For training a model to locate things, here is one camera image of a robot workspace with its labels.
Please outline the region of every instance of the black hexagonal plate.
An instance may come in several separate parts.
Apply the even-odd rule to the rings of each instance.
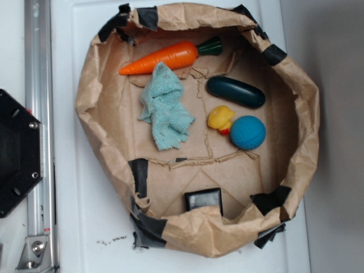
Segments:
[[[0,218],[42,178],[40,122],[0,89]]]

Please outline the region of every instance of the blue towel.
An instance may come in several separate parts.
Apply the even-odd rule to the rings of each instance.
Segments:
[[[180,142],[187,141],[188,128],[195,118],[180,102],[182,95],[178,77],[164,63],[157,64],[140,99],[144,108],[139,120],[152,124],[159,151],[179,149]]]

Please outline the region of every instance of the bolt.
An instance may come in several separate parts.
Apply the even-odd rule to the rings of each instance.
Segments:
[[[38,123],[32,121],[31,123],[29,123],[29,128],[30,129],[37,129],[38,128]]]
[[[36,241],[32,244],[32,251],[34,252],[35,255],[42,254],[44,252],[44,248],[45,245],[40,241]]]
[[[25,268],[34,268],[35,267],[35,263],[33,260],[30,260],[29,262],[25,263]]]

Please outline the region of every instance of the blue ball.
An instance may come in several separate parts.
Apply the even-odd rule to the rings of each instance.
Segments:
[[[266,138],[266,127],[259,118],[251,115],[238,118],[231,127],[231,141],[243,150],[259,147]]]

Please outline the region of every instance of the toy carrot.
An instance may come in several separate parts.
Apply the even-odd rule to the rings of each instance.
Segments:
[[[219,37],[214,37],[197,46],[185,41],[147,55],[120,69],[119,73],[121,75],[152,73],[154,67],[161,61],[171,69],[186,67],[192,65],[200,55],[217,56],[221,52],[222,43]]]

